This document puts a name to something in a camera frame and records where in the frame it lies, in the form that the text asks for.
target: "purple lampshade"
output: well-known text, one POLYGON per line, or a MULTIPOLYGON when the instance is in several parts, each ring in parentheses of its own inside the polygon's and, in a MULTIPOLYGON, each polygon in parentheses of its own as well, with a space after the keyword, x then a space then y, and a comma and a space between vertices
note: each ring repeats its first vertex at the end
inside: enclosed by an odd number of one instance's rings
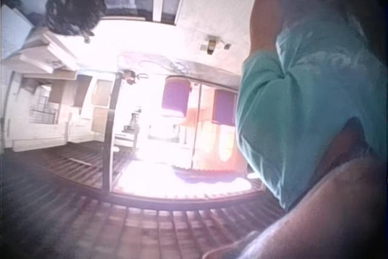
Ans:
POLYGON ((213 123, 235 126, 235 106, 237 93, 223 89, 214 92, 213 123))
POLYGON ((190 95, 190 81, 170 78, 164 84, 162 109, 165 115, 185 117, 190 95))

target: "white wall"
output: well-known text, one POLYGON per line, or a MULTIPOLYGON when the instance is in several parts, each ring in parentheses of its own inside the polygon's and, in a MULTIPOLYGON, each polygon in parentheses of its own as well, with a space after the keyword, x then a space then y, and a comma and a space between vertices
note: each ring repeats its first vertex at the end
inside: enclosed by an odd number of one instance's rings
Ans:
POLYGON ((20 89, 21 75, 15 73, 5 109, 5 147, 15 152, 80 143, 95 138, 90 119, 81 119, 79 109, 62 105, 57 124, 30 123, 30 103, 33 95, 20 89))

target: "dark curly hair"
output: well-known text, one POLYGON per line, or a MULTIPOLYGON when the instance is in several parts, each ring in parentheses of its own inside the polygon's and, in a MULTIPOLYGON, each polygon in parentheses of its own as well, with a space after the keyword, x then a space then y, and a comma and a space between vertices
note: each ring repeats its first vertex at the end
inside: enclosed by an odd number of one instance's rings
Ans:
POLYGON ((106 9, 105 0, 48 0, 46 24, 59 35, 87 37, 106 9))

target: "teal t-shirt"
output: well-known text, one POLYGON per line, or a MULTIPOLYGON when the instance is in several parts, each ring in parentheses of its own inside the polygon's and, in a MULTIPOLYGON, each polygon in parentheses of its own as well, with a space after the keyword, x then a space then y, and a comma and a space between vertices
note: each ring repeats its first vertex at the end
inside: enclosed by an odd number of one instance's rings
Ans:
POLYGON ((276 47, 244 62, 236 128, 243 155, 288 208, 349 119, 386 159, 387 72, 356 31, 325 11, 283 30, 276 47))

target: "wooden floor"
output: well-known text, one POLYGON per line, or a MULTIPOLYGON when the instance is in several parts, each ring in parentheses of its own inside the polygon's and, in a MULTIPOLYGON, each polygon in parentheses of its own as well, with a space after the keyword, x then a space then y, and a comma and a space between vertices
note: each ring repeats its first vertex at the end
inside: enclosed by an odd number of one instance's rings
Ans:
MULTIPOLYGON (((66 178, 68 180, 83 184, 88 187, 94 187, 100 189, 102 187, 102 143, 97 141, 91 141, 86 143, 68 143, 64 146, 52 147, 47 149, 30 150, 25 152, 13 153, 13 157, 20 163, 31 164, 40 167, 42 170, 48 171, 51 174, 59 177, 66 178)), ((136 195, 136 193, 129 192, 125 188, 119 185, 119 179, 123 175, 123 171, 132 162, 131 148, 119 147, 119 152, 115 152, 113 155, 113 191, 116 193, 124 193, 129 195, 136 195)), ((188 171, 178 171, 178 175, 189 176, 188 171)), ((206 171, 194 170, 197 176, 202 176, 204 179, 197 180, 196 182, 206 182, 206 171)), ((229 176, 229 180, 236 174, 230 173, 217 173, 212 172, 207 176, 212 177, 212 182, 216 182, 216 178, 222 181, 225 176, 229 176)), ((252 185, 250 190, 240 192, 227 192, 227 193, 181 193, 181 194, 164 194, 160 195, 160 198, 174 198, 174 199, 212 199, 212 198, 225 198, 234 197, 238 195, 245 195, 248 193, 254 193, 261 191, 263 185, 260 180, 249 181, 252 185)))
MULTIPOLYGON (((95 151, 77 152, 74 145, 63 148, 79 153, 78 158, 96 157, 95 151)), ((47 158, 65 159, 63 148, 46 153, 47 158)), ((107 203, 103 196, 91 198, 42 178, 8 157, 1 172, 2 258, 201 258, 284 214, 267 192, 254 200, 231 197, 227 207, 214 202, 195 210, 107 203)))

